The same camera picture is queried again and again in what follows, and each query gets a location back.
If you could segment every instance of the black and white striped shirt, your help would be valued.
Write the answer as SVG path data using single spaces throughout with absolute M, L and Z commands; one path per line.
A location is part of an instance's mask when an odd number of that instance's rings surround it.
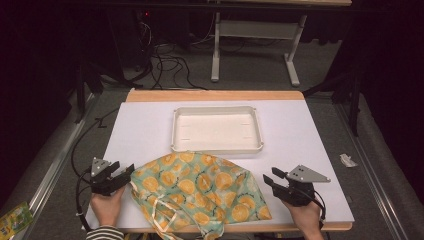
M 101 226 L 87 233 L 86 240 L 123 240 L 124 234 L 112 226 Z

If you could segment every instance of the gray carpet floor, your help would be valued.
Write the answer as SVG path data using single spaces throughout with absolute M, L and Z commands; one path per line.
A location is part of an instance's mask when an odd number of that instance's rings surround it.
M 339 44 L 320 46 L 317 42 L 300 44 L 295 56 L 295 66 L 301 86 L 291 87 L 285 69 L 282 54 L 288 49 L 289 42 L 271 42 L 270 40 L 249 40 L 240 48 L 240 41 L 223 42 L 221 52 L 221 74 L 218 83 L 210 81 L 212 49 L 210 42 L 196 45 L 190 52 L 174 48 L 171 45 L 159 49 L 162 60 L 167 56 L 184 57 L 190 69 L 189 80 L 196 86 L 207 89 L 228 90 L 306 90 L 320 83 L 328 71 Z M 159 76 L 158 60 L 153 60 L 154 75 Z M 190 87 L 187 82 L 187 70 L 176 73 L 173 61 L 163 62 L 161 75 L 162 88 Z M 132 68 L 125 69 L 129 78 L 137 74 Z M 151 75 L 139 81 L 146 89 L 154 86 Z M 101 117 L 125 101 L 128 89 L 118 85 L 104 84 L 105 91 L 95 98 L 94 107 L 86 116 L 85 131 L 97 117 Z M 355 218 L 353 228 L 346 232 L 331 232 L 331 239 L 424 239 L 423 206 L 419 203 L 412 188 L 405 180 L 402 171 L 390 154 L 384 139 L 375 125 L 366 102 L 361 98 L 361 112 L 358 118 L 359 137 L 352 138 L 340 115 L 344 106 L 334 105 L 329 99 L 331 93 L 319 93 L 307 99 L 308 106 L 318 132 L 329 155 L 344 194 Z M 67 119 L 58 127 L 36 159 L 31 163 L 14 193 L 2 208 L 4 214 L 22 201 L 29 202 L 42 182 L 51 163 L 60 155 L 65 142 L 75 128 L 74 120 L 78 111 L 73 108 Z M 93 128 L 83 138 L 75 151 L 75 164 L 80 171 L 91 164 L 93 156 L 102 157 L 113 129 L 116 112 L 105 119 L 106 128 Z M 362 150 L 376 170 L 378 183 L 381 184 L 399 218 L 405 234 L 396 237 L 390 223 L 383 214 L 376 191 L 367 179 L 364 156 L 358 151 L 356 142 L 362 143 Z M 356 168 L 346 168 L 340 162 L 340 154 L 346 153 L 359 163 Z M 31 228 L 28 239 L 84 239 L 81 223 L 75 216 L 76 176 L 72 171 L 70 155 L 53 190 L 47 194 L 37 221 Z M 90 193 L 84 192 L 81 199 L 87 207 Z

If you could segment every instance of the human hand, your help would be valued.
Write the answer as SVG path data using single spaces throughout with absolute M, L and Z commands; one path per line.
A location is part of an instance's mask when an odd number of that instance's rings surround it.
M 306 240 L 324 239 L 319 228 L 321 209 L 316 203 L 311 201 L 307 206 L 294 207 L 287 202 L 282 202 L 289 209 L 294 224 L 296 224 Z
M 121 197 L 124 191 L 125 186 L 118 189 L 112 196 L 93 193 L 90 204 L 97 220 L 99 220 L 100 226 L 116 226 L 121 211 Z

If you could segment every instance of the crumpled paper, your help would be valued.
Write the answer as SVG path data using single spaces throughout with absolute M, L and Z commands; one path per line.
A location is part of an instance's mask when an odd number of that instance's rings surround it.
M 356 162 L 354 162 L 352 159 L 350 159 L 351 157 L 346 155 L 346 154 L 342 154 L 340 155 L 340 160 L 342 161 L 342 163 L 346 166 L 346 167 L 356 167 L 358 166 L 358 164 Z

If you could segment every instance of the white tabletop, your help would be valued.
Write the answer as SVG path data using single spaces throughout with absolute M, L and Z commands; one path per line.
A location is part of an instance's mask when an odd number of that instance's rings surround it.
M 261 189 L 272 214 L 272 220 L 232 224 L 228 231 L 263 229 L 270 231 L 278 226 L 292 226 L 287 208 L 272 195 L 272 189 L 263 181 L 263 174 L 276 183 L 286 186 L 285 180 L 271 172 L 277 167 L 290 172 L 299 164 L 305 165 L 331 179 L 330 183 L 315 183 L 327 206 L 326 223 L 352 223 L 351 210 L 328 159 L 308 106 L 304 100 L 254 101 L 179 101 L 179 102 L 127 102 L 122 103 L 104 159 L 119 161 L 121 169 L 134 163 L 144 163 L 171 152 L 171 135 L 174 110 L 192 106 L 252 106 L 257 109 L 259 128 L 264 141 L 263 149 L 256 154 L 219 155 L 250 170 Z M 153 232 L 150 223 L 131 199 L 130 187 L 123 196 L 117 227 L 127 232 Z M 89 208 L 87 221 L 92 228 L 98 222 Z M 195 231 L 188 227 L 185 231 Z

